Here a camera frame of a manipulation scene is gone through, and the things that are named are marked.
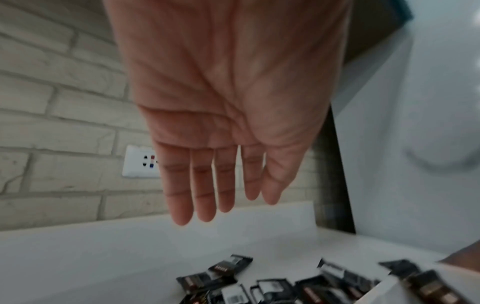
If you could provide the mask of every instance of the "skin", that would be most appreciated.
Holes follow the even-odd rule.
[[[105,0],[173,220],[276,204],[338,81],[350,0]]]

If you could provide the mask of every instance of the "finger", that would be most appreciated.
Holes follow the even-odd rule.
[[[214,177],[212,175],[213,149],[190,150],[191,179],[198,218],[210,222],[215,217]]]
[[[255,200],[260,194],[264,154],[265,147],[262,144],[241,147],[243,183],[249,200]]]
[[[215,175],[218,208],[229,212],[235,205],[235,162],[238,146],[215,150]]]
[[[261,193],[267,204],[279,202],[282,192],[295,179],[305,151],[290,147],[267,149],[261,177]]]
[[[178,225],[186,225],[194,213],[190,191],[190,150],[155,141],[153,146],[171,217]]]

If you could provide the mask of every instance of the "hand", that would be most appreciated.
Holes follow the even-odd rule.
[[[350,0],[105,0],[173,220],[276,204],[325,119]],[[266,165],[263,158],[266,153]]]

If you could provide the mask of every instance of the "white countertop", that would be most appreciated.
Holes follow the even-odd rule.
[[[445,257],[317,228],[311,202],[238,209],[184,228],[157,216],[0,233],[0,302],[177,304],[177,276],[232,253],[254,258],[238,276],[246,288],[261,278],[317,275],[321,257],[379,279],[388,272],[378,261]]]

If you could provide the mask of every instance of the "wall outlet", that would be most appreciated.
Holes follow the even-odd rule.
[[[123,177],[160,178],[155,151],[149,147],[128,145],[121,175]]]

